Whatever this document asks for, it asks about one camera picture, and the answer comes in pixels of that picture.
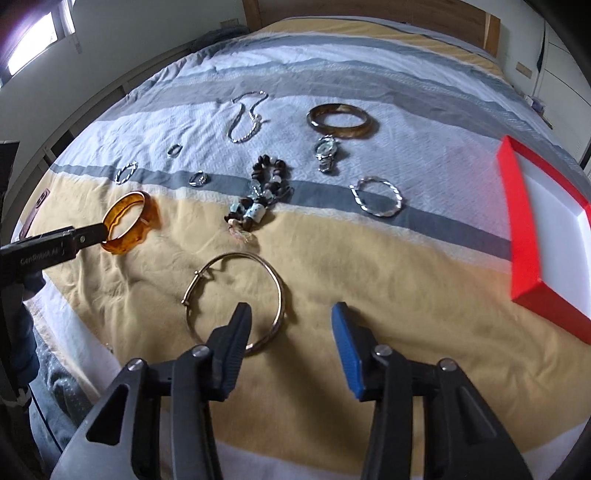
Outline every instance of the red box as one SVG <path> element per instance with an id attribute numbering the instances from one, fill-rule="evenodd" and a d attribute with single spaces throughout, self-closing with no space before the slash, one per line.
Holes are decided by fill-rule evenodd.
<path id="1" fill-rule="evenodd" d="M 511 137 L 497 152 L 511 226 L 511 299 L 591 344 L 591 205 Z"/>

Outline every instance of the wooden headboard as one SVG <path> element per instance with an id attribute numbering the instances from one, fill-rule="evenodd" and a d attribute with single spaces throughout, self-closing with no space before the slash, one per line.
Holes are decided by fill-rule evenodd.
<path id="1" fill-rule="evenodd" d="M 499 18 L 462 0 L 242 0 L 242 4 L 251 31 L 288 17 L 357 15 L 445 33 L 495 57 L 501 33 Z"/>

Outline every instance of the bed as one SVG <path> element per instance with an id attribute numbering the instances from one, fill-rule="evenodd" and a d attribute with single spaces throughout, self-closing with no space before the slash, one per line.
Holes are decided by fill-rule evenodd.
<path id="1" fill-rule="evenodd" d="M 253 90 L 269 94 L 256 110 L 265 122 L 233 144 L 226 137 L 238 110 L 231 99 Z M 326 176 L 317 170 L 319 134 L 306 113 L 331 102 L 366 110 L 379 128 L 343 140 L 338 174 Z M 241 128 L 246 133 L 248 123 Z M 494 55 L 445 33 L 354 15 L 298 16 L 154 75 L 74 140 L 21 218 L 44 189 L 50 194 L 30 235 L 100 222 L 137 189 L 160 211 L 161 228 L 130 253 L 86 249 L 48 269 L 46 287 L 27 303 L 42 364 L 34 391 L 49 393 L 41 409 L 59 442 L 67 443 L 131 358 L 160 362 L 192 346 L 180 300 L 194 270 L 217 254 L 253 251 L 284 280 L 287 312 L 277 337 L 246 358 L 230 399 L 212 406 L 225 478 L 359 475 L 372 405 L 347 389 L 330 328 L 337 301 L 358 309 L 379 340 L 407 358 L 456 359 L 534 478 L 549 478 L 591 413 L 591 352 L 509 298 L 511 239 L 495 157 L 507 134 L 591 199 L 580 167 L 505 81 Z M 183 148 L 170 158 L 175 143 Z M 264 153 L 285 160 L 294 190 L 256 228 L 256 243 L 245 245 L 223 218 L 248 193 L 252 164 Z M 131 160 L 137 171 L 117 185 Z M 210 180 L 191 187 L 198 170 Z M 400 189 L 399 214 L 377 219 L 359 209 L 349 185 L 368 174 Z M 242 260 L 213 267 L 195 300 L 200 335 L 243 300 L 259 336 L 276 309 L 265 275 Z M 421 478 L 415 411 L 413 475 Z M 52 448 L 47 435 L 36 437 Z M 164 445 L 163 459 L 169 454 Z"/>

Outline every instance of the amber bangle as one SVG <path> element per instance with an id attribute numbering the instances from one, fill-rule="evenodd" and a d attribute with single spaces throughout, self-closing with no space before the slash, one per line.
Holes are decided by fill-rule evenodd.
<path id="1" fill-rule="evenodd" d="M 143 205 L 135 223 L 127 229 L 123 235 L 111 238 L 113 230 L 119 224 L 123 216 L 135 205 Z M 126 254 L 133 247 L 143 242 L 152 228 L 158 228 L 158 208 L 155 201 L 146 192 L 136 191 L 123 195 L 109 209 L 103 223 L 109 231 L 106 242 L 101 246 L 114 255 Z"/>
<path id="2" fill-rule="evenodd" d="M 360 125 L 353 127 L 333 127 L 318 121 L 318 119 L 329 113 L 348 113 L 354 115 L 363 121 Z M 357 138 L 364 137 L 371 129 L 372 120 L 367 112 L 346 103 L 324 103 L 323 105 L 315 106 L 308 112 L 308 123 L 310 126 L 324 135 L 332 135 L 339 138 Z"/>

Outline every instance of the cabinet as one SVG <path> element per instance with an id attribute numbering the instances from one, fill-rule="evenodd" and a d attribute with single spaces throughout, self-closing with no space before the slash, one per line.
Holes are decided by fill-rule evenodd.
<path id="1" fill-rule="evenodd" d="M 545 55 L 535 95 L 562 146 L 581 162 L 591 140 L 591 87 L 558 35 L 546 24 Z"/>

